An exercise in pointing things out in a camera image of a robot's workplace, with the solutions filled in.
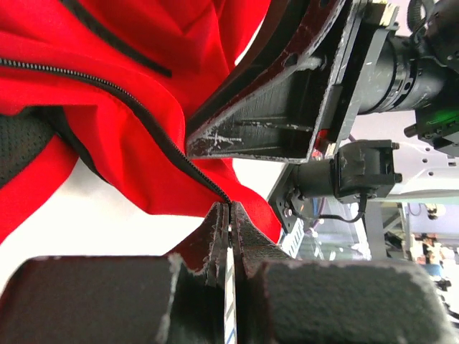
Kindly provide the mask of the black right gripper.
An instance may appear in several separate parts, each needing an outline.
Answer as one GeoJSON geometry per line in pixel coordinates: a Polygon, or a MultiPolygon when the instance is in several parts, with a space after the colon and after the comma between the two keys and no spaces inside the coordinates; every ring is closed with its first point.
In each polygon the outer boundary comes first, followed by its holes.
{"type": "Polygon", "coordinates": [[[334,153],[351,133],[397,12],[388,1],[271,1],[247,53],[191,117],[188,157],[334,153]]]}

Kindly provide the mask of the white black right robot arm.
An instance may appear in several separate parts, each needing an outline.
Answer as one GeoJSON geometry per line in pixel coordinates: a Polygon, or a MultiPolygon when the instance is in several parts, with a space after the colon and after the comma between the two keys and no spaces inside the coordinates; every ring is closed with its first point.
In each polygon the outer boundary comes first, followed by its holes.
{"type": "Polygon", "coordinates": [[[335,151],[360,115],[412,110],[404,129],[458,155],[458,3],[271,1],[250,48],[192,115],[190,158],[302,163],[335,151]]]}

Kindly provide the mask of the red zip jacket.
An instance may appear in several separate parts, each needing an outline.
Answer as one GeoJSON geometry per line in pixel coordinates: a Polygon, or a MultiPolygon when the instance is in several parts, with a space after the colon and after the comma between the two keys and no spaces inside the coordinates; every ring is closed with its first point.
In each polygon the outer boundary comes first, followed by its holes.
{"type": "Polygon", "coordinates": [[[6,238],[77,159],[147,214],[203,216],[239,201],[269,239],[281,225],[229,159],[184,160],[186,123],[223,83],[268,1],[3,1],[1,114],[36,108],[55,127],[1,187],[6,238]]]}

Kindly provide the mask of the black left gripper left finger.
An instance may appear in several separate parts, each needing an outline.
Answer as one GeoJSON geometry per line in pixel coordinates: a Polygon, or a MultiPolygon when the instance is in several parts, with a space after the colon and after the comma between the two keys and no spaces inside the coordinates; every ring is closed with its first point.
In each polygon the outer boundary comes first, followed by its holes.
{"type": "Polygon", "coordinates": [[[161,256],[25,261],[1,295],[3,343],[222,343],[228,205],[161,256]]]}

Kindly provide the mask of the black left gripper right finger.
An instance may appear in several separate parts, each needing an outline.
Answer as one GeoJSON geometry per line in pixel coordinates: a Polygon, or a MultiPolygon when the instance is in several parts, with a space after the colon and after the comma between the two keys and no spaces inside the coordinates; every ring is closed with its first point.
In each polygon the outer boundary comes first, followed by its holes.
{"type": "Polygon", "coordinates": [[[411,262],[297,260],[231,207],[239,343],[456,343],[434,283],[411,262]]]}

